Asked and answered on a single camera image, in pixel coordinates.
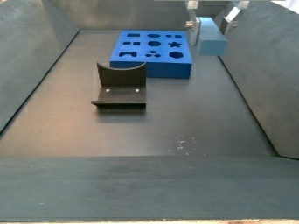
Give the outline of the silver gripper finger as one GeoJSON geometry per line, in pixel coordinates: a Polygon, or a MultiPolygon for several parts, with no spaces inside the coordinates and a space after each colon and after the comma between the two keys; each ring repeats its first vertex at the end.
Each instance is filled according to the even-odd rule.
{"type": "Polygon", "coordinates": [[[190,19],[186,21],[186,28],[190,31],[190,43],[193,46],[198,43],[202,21],[197,16],[195,10],[199,7],[199,0],[186,0],[187,12],[190,19]]]}
{"type": "Polygon", "coordinates": [[[237,18],[238,14],[249,8],[249,1],[247,0],[237,0],[233,3],[233,9],[229,12],[229,15],[222,19],[221,23],[221,32],[223,35],[227,35],[230,28],[234,26],[234,19],[237,18]]]}

